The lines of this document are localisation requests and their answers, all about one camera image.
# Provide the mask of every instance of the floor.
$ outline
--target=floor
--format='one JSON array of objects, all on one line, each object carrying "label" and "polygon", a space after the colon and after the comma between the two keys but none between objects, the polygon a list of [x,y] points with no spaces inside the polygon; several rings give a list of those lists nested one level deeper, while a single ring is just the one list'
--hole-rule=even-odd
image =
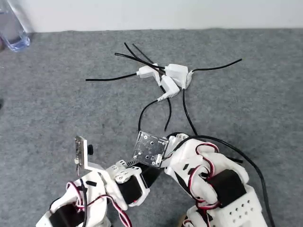
[{"label": "floor", "polygon": [[[74,137],[94,145],[93,161],[109,167],[130,160],[140,111],[161,95],[152,78],[85,82],[134,73],[141,66],[114,56],[137,44],[161,65],[197,72],[186,93],[199,134],[241,148],[262,170],[277,227],[300,226],[303,218],[303,30],[144,30],[34,34],[24,52],[0,52],[0,226],[35,226],[68,181],[76,180]],[[181,93],[151,106],[142,130],[157,136],[192,134]],[[221,152],[239,157],[220,146]],[[262,200],[260,180],[244,167]],[[142,206],[127,211],[134,227],[176,226],[193,201],[161,174]],[[122,226],[113,208],[109,217]]]}]

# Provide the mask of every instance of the plastic bottle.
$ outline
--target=plastic bottle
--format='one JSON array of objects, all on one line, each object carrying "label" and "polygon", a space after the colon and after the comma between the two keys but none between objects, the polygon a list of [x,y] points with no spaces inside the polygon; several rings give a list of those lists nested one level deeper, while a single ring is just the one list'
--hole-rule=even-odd
[{"label": "plastic bottle", "polygon": [[0,0],[0,37],[14,52],[19,52],[30,44],[23,26],[6,0]]}]

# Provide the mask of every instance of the black wire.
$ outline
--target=black wire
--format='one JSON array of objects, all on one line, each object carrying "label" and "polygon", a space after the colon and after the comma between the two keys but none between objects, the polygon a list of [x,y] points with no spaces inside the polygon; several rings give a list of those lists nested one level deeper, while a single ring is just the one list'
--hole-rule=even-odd
[{"label": "black wire", "polygon": [[143,53],[143,51],[141,51],[141,50],[139,49],[139,47],[137,47],[135,44],[133,44],[133,46],[134,46],[134,48],[137,49],[137,51],[140,52],[140,54],[142,54],[142,55],[144,56],[144,58],[146,58],[146,60],[148,60],[148,61],[150,62],[150,64],[154,64],[154,61],[152,61],[149,57],[147,57],[147,56]]},{"label": "black wire", "polygon": [[123,79],[123,78],[132,77],[132,76],[136,76],[136,75],[137,75],[137,73],[132,73],[132,74],[121,76],[121,77],[107,78],[107,79],[85,79],[85,81],[113,81],[113,80]]},{"label": "black wire", "polygon": [[192,71],[194,72],[194,71],[219,70],[219,69],[223,69],[223,68],[226,68],[226,67],[228,67],[228,66],[231,66],[231,65],[233,65],[233,64],[236,64],[236,63],[238,63],[238,62],[240,62],[240,61],[242,61],[242,58],[240,58],[240,59],[238,59],[238,60],[236,60],[236,61],[234,61],[234,62],[232,62],[232,63],[229,63],[229,64],[227,64],[227,65],[223,65],[223,66],[219,66],[219,67],[214,67],[214,68],[195,69],[195,70],[192,70]]},{"label": "black wire", "polygon": [[84,186],[83,180],[82,178],[80,178],[80,182],[81,182],[81,188],[83,191],[83,200],[84,200],[84,220],[83,220],[83,225],[82,227],[86,227],[86,223],[87,223],[87,194],[86,194],[86,188]]},{"label": "black wire", "polygon": [[[146,58],[146,60],[148,60],[150,62],[150,64],[154,64],[155,62],[152,61],[149,57],[147,57],[146,54],[143,53],[142,50],[139,49],[139,47],[137,47],[135,44],[133,44],[133,46],[137,49],[137,51],[140,52],[140,54],[142,54],[144,56],[144,58]],[[165,74],[165,71],[163,69],[159,69],[159,71],[161,71],[161,75],[164,75]]]},{"label": "black wire", "polygon": [[207,139],[207,140],[213,140],[219,143],[222,143],[224,145],[226,145],[227,147],[231,148],[232,150],[234,150],[235,152],[237,152],[238,154],[240,154],[245,160],[247,160],[256,170],[256,172],[259,175],[259,178],[261,180],[261,185],[262,185],[262,191],[263,191],[263,198],[264,198],[264,203],[265,203],[265,208],[266,208],[266,212],[268,215],[268,219],[269,222],[271,224],[272,227],[275,227],[275,222],[273,219],[273,216],[271,214],[271,210],[270,210],[270,206],[269,206],[269,200],[268,200],[268,194],[267,194],[267,189],[266,189],[266,183],[265,183],[265,179],[264,176],[261,172],[261,170],[258,168],[258,166],[240,149],[236,148],[235,146],[225,142],[224,140],[218,139],[216,137],[211,137],[211,136],[205,136],[205,135],[196,135],[196,136],[190,136],[184,140],[182,140],[175,148],[173,151],[176,151],[177,149],[179,149],[186,141],[191,140],[191,139]]},{"label": "black wire", "polygon": [[158,100],[154,100],[152,101],[151,103],[149,103],[146,107],[143,108],[143,110],[141,111],[141,114],[140,114],[140,117],[139,117],[139,121],[138,121],[138,131],[141,131],[141,120],[142,120],[142,117],[143,117],[143,113],[144,111],[152,104],[156,103]]},{"label": "black wire", "polygon": [[197,133],[197,131],[196,131],[196,129],[195,129],[193,123],[191,122],[191,119],[190,119],[190,117],[189,117],[189,115],[188,115],[187,108],[186,108],[186,105],[185,105],[185,89],[183,89],[183,108],[184,108],[184,112],[185,112],[185,114],[186,114],[187,120],[188,120],[188,122],[189,122],[189,124],[190,124],[190,127],[191,127],[192,130],[194,131],[194,134],[197,135],[198,133]]},{"label": "black wire", "polygon": [[[126,46],[126,48],[128,49],[128,51],[137,59],[140,59],[127,45],[127,43],[124,43],[124,45]],[[141,51],[135,44],[133,44],[133,46],[151,63],[151,64],[154,64],[154,62],[152,62],[144,53],[143,51]],[[161,90],[163,91],[163,93],[165,93],[165,90],[163,88],[163,86],[160,86]],[[168,127],[168,124],[169,124],[169,121],[170,121],[170,118],[171,118],[171,102],[170,102],[170,99],[167,98],[167,102],[169,104],[169,117],[167,119],[167,122],[165,124],[165,127],[164,127],[164,131],[166,131],[167,127]]]},{"label": "black wire", "polygon": [[126,43],[124,43],[125,47],[128,49],[129,53],[131,53],[136,59],[140,59],[132,50],[131,48],[128,47],[128,45]]},{"label": "black wire", "polygon": [[[163,86],[160,86],[161,90],[163,91],[163,93],[165,93],[165,90],[164,90],[164,87]],[[165,127],[164,127],[164,131],[166,131],[167,129],[167,126],[169,125],[169,121],[170,121],[170,118],[171,118],[171,102],[170,102],[170,99],[167,98],[167,102],[169,104],[169,117],[166,121],[166,124],[165,124]]]},{"label": "black wire", "polygon": [[137,58],[135,58],[135,57],[129,56],[129,55],[127,55],[127,54],[115,53],[115,55],[116,55],[116,56],[120,56],[120,57],[129,58],[129,59],[132,59],[132,60],[134,60],[134,61],[141,62],[141,63],[143,63],[143,64],[145,64],[145,65],[148,65],[149,67],[153,68],[154,70],[156,70],[157,72],[159,72],[159,73],[161,73],[161,74],[162,74],[162,72],[161,72],[160,70],[158,70],[158,69],[165,69],[163,66],[156,66],[156,65],[150,64],[150,63],[148,63],[148,62],[146,62],[146,61],[143,61],[143,60],[141,60],[141,59],[137,59]]},{"label": "black wire", "polygon": [[60,198],[61,198],[61,197],[59,197],[59,198],[55,199],[54,201],[52,201],[51,204],[49,205],[49,209],[51,209],[52,204],[53,204],[54,202],[56,202],[58,199],[60,199]]}]

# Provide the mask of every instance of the cable connector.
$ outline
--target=cable connector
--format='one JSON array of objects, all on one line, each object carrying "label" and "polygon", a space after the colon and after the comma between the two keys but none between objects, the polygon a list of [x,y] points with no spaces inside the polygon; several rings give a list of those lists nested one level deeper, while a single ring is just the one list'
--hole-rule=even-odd
[{"label": "cable connector", "polygon": [[162,76],[161,85],[163,86],[165,93],[157,99],[158,102],[166,98],[172,98],[180,91],[173,79],[166,75]]},{"label": "cable connector", "polygon": [[189,86],[189,84],[191,82],[193,74],[194,74],[194,72],[192,70],[187,74],[185,89],[188,88],[188,86]]},{"label": "cable connector", "polygon": [[179,87],[182,89],[187,88],[187,66],[169,64],[168,66],[165,66],[165,73],[167,76],[171,77]]},{"label": "cable connector", "polygon": [[137,75],[142,79],[148,78],[148,77],[154,77],[158,86],[161,86],[159,73],[147,65],[139,68],[139,70],[137,71]]}]

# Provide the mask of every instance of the silver metal plate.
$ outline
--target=silver metal plate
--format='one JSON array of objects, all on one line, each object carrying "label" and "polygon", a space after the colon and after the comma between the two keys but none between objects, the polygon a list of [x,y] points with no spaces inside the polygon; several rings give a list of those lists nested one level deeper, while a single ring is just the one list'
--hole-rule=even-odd
[{"label": "silver metal plate", "polygon": [[78,166],[83,166],[83,162],[84,162],[84,145],[83,145],[84,141],[85,139],[82,136],[75,137],[75,143],[76,143],[75,164]]},{"label": "silver metal plate", "polygon": [[140,131],[134,147],[134,159],[149,166],[160,167],[169,141]]}]

